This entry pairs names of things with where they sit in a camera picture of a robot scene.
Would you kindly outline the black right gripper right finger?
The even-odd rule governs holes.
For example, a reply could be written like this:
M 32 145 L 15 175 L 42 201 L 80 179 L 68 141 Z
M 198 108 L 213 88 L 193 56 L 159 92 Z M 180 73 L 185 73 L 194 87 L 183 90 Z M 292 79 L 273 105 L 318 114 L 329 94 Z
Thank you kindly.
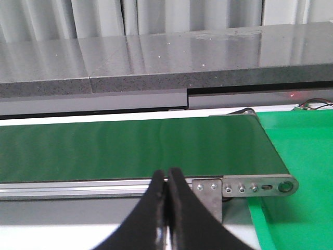
M 171 168 L 168 175 L 172 249 L 252 249 L 213 217 L 180 168 Z

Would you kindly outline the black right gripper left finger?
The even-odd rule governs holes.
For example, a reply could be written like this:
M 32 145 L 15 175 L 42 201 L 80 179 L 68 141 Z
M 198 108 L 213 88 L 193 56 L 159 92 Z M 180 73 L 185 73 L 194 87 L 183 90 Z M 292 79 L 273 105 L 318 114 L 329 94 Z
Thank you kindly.
M 157 170 L 135 208 L 95 249 L 165 249 L 165 201 L 164 172 Z

